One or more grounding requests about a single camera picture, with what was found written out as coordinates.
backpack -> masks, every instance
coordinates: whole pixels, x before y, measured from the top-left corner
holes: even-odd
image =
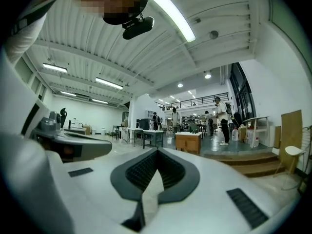
[[[226,106],[226,112],[228,115],[232,115],[231,105],[229,103],[225,103]]]

ceiling light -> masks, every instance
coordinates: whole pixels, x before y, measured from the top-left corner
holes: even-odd
[[[65,95],[68,95],[68,96],[76,96],[75,94],[72,94],[72,93],[68,93],[68,92],[64,92],[64,91],[61,91],[62,94],[65,94]]]
[[[98,78],[98,77],[96,78],[96,81],[97,81],[97,82],[100,82],[100,83],[103,83],[103,84],[105,84],[105,85],[108,85],[108,86],[117,88],[117,89],[123,89],[122,86],[119,86],[119,85],[117,85],[117,84],[115,84],[115,83],[112,83],[112,82],[107,81],[107,80],[103,80],[103,79]]]
[[[104,104],[108,104],[108,102],[102,101],[102,100],[98,100],[98,99],[92,99],[95,102],[100,102],[100,103],[104,103]]]
[[[181,33],[184,35],[187,42],[194,41],[196,39],[189,24],[177,9],[177,7],[170,0],[154,0],[175,22]]]
[[[45,68],[49,68],[49,69],[53,69],[53,70],[56,70],[56,71],[67,73],[67,69],[66,68],[57,67],[55,65],[51,65],[51,64],[47,64],[47,63],[44,63],[43,66]]]

white chair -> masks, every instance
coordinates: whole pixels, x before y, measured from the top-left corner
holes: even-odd
[[[291,166],[290,166],[290,169],[288,170],[288,174],[287,174],[287,176],[286,176],[286,178],[285,178],[285,180],[284,180],[283,186],[282,186],[282,190],[283,190],[283,191],[291,190],[291,189],[294,189],[294,188],[298,187],[298,185],[296,185],[296,186],[293,186],[293,187],[291,187],[291,188],[285,189],[285,188],[284,188],[284,185],[285,185],[285,183],[287,182],[288,177],[289,177],[290,174],[291,174],[290,171],[293,169],[293,166],[295,165],[295,162],[294,162],[294,161],[295,161],[295,157],[298,157],[298,158],[299,158],[301,155],[303,155],[303,154],[306,152],[306,151],[303,151],[303,150],[301,150],[300,148],[295,147],[295,146],[288,146],[288,147],[285,148],[285,151],[286,151],[286,153],[287,153],[288,155],[292,156],[293,159],[292,159],[292,164],[291,164]],[[303,156],[303,161],[302,161],[302,168],[304,168],[304,156]]]

floor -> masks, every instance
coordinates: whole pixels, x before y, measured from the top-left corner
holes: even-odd
[[[141,140],[138,139],[135,146],[133,144],[127,144],[125,140],[116,140],[116,138],[112,138],[111,136],[95,136],[98,139],[109,140],[113,144],[112,151],[108,155],[122,155],[124,153],[128,153],[131,151],[142,150]],[[175,149],[174,139],[170,136],[166,136],[164,139],[164,147]],[[219,148],[218,143],[222,141],[222,137],[216,135],[213,140],[209,138],[205,138],[203,143],[205,147],[202,148],[202,152],[205,153],[206,150],[209,151],[208,148],[215,147],[217,154],[222,152],[235,152],[235,150],[247,150],[244,145],[240,145],[239,143],[230,143],[227,147]],[[280,207],[286,206],[288,203],[293,200],[299,199],[300,194],[297,192],[296,185],[299,183],[299,177],[296,175],[289,176],[286,173],[281,173],[276,176],[265,176],[258,178],[250,178],[250,180],[256,183],[258,186],[267,191],[272,198],[280,205]],[[146,223],[149,223],[155,214],[157,213],[157,195],[164,190],[162,185],[162,180],[159,172],[157,171],[151,180],[149,186],[143,193],[143,209]]]

person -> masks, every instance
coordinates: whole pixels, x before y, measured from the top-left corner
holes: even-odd
[[[158,130],[158,116],[157,116],[157,113],[154,112],[154,116],[153,116],[153,122],[154,122],[154,130],[157,131]]]
[[[176,137],[175,133],[178,131],[180,132],[180,115],[176,111],[176,108],[174,107],[172,109],[172,114],[171,114],[171,119],[172,119],[172,126],[173,126],[173,131],[174,131],[174,138]]]
[[[228,113],[226,112],[226,105],[224,104],[224,102],[221,101],[220,97],[215,98],[215,103],[218,107],[218,112],[215,114],[215,116],[218,117],[220,120],[221,129],[225,138],[224,142],[220,143],[220,146],[228,146],[230,134],[228,126],[229,116]]]
[[[213,135],[213,132],[211,133],[210,123],[209,123],[211,117],[210,117],[208,111],[205,111],[205,119],[206,119],[206,120],[205,120],[205,125],[206,125],[207,135],[212,136],[212,135]]]
[[[12,66],[15,66],[21,56],[30,48],[37,39],[44,21],[46,11],[38,9],[38,6],[48,3],[51,6],[56,0],[32,0],[17,19],[12,28],[11,36],[4,43],[4,51]],[[98,13],[99,17],[120,17],[129,14],[130,10],[137,9],[140,0],[80,0],[81,5],[90,12]]]

